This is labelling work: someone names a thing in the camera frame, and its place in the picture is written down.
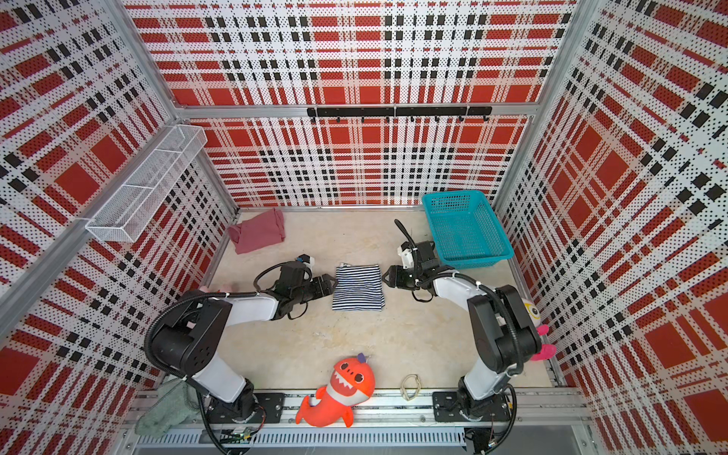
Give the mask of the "blue white striped tank top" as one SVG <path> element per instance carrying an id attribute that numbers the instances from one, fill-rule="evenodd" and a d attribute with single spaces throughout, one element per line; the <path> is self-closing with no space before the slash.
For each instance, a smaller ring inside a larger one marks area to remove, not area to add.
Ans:
<path id="1" fill-rule="evenodd" d="M 385 307 L 379 265 L 341 264 L 336 269 L 337 285 L 332 309 L 341 312 L 377 311 Z"/>

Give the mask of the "pink ribbed tank top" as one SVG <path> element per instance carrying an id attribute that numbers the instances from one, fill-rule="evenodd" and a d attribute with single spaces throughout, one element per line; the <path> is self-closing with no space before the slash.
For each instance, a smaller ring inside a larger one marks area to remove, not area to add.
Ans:
<path id="1" fill-rule="evenodd" d="M 284 214 L 271 209 L 227 228 L 229 239 L 239 255 L 280 244 L 286 240 Z"/>

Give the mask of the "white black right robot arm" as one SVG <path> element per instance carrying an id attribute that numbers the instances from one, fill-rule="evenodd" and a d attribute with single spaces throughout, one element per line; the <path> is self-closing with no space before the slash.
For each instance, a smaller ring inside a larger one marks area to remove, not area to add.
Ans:
<path id="1" fill-rule="evenodd" d="M 521 375 L 525 364 L 542 350 L 538 309 L 514 286 L 486 286 L 442 265 L 432 241 L 407 241 L 397 254 L 402 264 L 383 274 L 384 284 L 411 293 L 424 290 L 468 312 L 478 357 L 461 377 L 456 395 L 441 406 L 443 412 L 470 421 L 507 418 L 511 379 Z"/>

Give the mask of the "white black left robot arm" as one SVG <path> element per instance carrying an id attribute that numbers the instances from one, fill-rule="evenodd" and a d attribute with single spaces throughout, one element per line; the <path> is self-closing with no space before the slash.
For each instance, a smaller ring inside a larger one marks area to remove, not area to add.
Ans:
<path id="1" fill-rule="evenodd" d="M 249 322 L 292 320 L 294 307 L 330 296 L 337 279 L 312 271 L 308 255 L 273 265 L 253 281 L 252 292 L 193 290 L 151 323 L 143 350 L 151 364 L 180 378 L 203 398 L 203 408 L 222 413 L 224 422 L 245 422 L 265 408 L 253 384 L 218 354 L 228 327 Z"/>

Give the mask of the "teal plastic basket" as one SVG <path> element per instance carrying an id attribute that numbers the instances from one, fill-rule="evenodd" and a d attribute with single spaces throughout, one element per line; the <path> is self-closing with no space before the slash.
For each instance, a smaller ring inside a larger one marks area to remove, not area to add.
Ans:
<path id="1" fill-rule="evenodd" d="M 480 191 L 444 191 L 422 198 L 442 263 L 456 269 L 491 267 L 514 250 L 487 197 Z"/>

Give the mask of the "red shark plush toy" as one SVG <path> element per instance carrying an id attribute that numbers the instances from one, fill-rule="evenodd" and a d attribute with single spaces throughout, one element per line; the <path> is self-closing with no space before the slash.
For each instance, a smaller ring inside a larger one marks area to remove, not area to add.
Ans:
<path id="1" fill-rule="evenodd" d="M 297 425 L 324 428 L 342 420 L 346 428 L 354 425 L 354 407 L 368 401 L 375 392 L 375 374 L 367 356 L 360 353 L 339 361 L 331 373 L 329 382 L 316 390 L 317 404 L 311 404 L 311 396 L 303 398 L 295 417 Z"/>

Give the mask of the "beige rubber band loop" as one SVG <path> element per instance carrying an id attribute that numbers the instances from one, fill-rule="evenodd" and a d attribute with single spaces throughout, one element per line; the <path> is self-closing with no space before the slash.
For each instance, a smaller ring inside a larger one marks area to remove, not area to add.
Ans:
<path id="1" fill-rule="evenodd" d="M 401 397 L 407 401 L 413 401 L 417 398 L 422 391 L 422 381 L 417 373 L 411 373 L 406 375 L 400 383 L 400 394 Z"/>

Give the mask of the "white pink axolotl plush toy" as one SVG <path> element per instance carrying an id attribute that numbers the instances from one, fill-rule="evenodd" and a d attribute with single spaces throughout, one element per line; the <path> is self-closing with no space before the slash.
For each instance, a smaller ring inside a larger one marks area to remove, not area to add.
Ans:
<path id="1" fill-rule="evenodd" d="M 532 301 L 524 300 L 523 303 L 537 330 L 538 340 L 541 343 L 540 350 L 532 356 L 531 361 L 545 361 L 554 358 L 557 354 L 557 347 L 546 342 L 546 336 L 550 331 L 549 326 L 542 323 L 540 311 L 537 309 L 536 305 L 532 303 Z"/>

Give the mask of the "green cloth rag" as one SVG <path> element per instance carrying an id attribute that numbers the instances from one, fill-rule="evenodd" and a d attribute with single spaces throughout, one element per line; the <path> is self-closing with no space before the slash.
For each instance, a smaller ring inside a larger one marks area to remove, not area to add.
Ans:
<path id="1" fill-rule="evenodd" d="M 136 434 L 159 438 L 172 427 L 199 417 L 196 390 L 182 379 L 167 380 L 159 386 L 157 392 L 157 403 L 138 419 Z"/>

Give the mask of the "black wall hook rail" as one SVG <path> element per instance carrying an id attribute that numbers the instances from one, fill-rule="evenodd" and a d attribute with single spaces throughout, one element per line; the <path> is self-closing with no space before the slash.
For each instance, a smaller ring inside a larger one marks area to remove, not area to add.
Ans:
<path id="1" fill-rule="evenodd" d="M 493 113 L 492 106 L 386 106 L 386 107 L 312 107 L 306 110 L 310 119 L 331 118 L 416 118 L 416 117 L 484 117 Z"/>

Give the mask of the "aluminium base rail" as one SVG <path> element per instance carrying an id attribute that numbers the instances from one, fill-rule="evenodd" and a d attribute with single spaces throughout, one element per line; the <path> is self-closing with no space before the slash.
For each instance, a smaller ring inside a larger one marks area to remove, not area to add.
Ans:
<path id="1" fill-rule="evenodd" d="M 141 394 L 132 406 L 115 454 L 195 453 L 215 451 L 218 439 L 227 449 L 254 453 L 257 449 L 319 447 L 452 447 L 483 453 L 490 446 L 527 453 L 600 454 L 591 417 L 580 392 L 569 388 L 519 388 L 514 398 L 500 400 L 485 416 L 468 419 L 454 407 L 455 392 L 423 390 L 410 401 L 397 390 L 380 390 L 354 409 L 351 427 L 338 422 L 326 428 L 298 424 L 295 416 L 304 391 L 263 391 L 259 399 L 267 418 L 246 424 L 212 424 L 212 433 L 196 418 L 160 437 L 136 434 L 136 419 L 149 411 L 157 396 Z"/>

